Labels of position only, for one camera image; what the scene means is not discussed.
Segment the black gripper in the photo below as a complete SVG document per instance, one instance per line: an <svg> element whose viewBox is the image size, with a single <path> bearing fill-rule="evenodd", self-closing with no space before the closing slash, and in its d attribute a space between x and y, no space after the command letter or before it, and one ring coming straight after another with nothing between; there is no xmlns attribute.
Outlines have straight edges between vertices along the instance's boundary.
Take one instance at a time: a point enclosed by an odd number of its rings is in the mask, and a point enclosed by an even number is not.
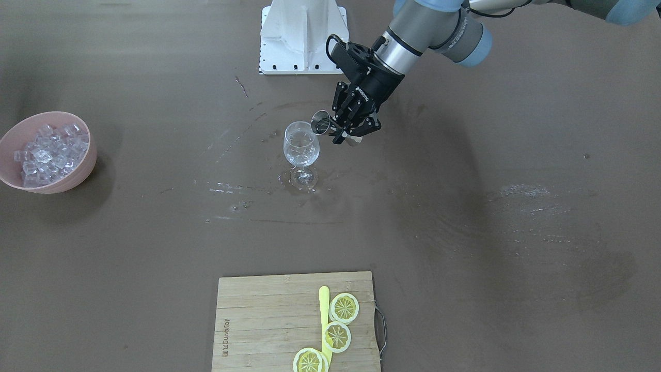
<svg viewBox="0 0 661 372"><path fill-rule="evenodd" d="M375 116L403 80L404 75L388 68L376 55L371 54L370 70L350 83L337 82L333 98L332 142L336 145L359 145L362 137L382 128ZM357 116L367 116L359 125ZM356 125L342 129L340 125Z"/></svg>

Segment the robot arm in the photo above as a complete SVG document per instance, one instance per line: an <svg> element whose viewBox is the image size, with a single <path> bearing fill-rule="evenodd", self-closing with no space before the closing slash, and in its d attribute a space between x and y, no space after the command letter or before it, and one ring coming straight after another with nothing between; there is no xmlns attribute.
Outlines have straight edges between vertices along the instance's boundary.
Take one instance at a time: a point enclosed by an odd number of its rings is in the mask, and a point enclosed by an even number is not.
<svg viewBox="0 0 661 372"><path fill-rule="evenodd" d="M380 107L424 52L476 66L493 47L493 36L479 17L504 18L527 5L529 1L396 1L394 18L373 45L329 35L327 57L347 81L337 84L332 113L314 114L312 130L337 145L360 142L381 129Z"/></svg>

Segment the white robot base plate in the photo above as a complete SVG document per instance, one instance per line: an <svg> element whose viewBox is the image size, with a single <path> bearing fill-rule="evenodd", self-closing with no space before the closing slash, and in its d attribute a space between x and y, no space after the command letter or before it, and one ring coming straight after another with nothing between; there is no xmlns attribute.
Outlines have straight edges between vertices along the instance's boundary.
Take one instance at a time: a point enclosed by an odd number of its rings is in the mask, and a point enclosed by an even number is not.
<svg viewBox="0 0 661 372"><path fill-rule="evenodd" d="M273 1L261 10L258 71L264 75L340 74L326 40L349 40L347 10L335 1Z"/></svg>

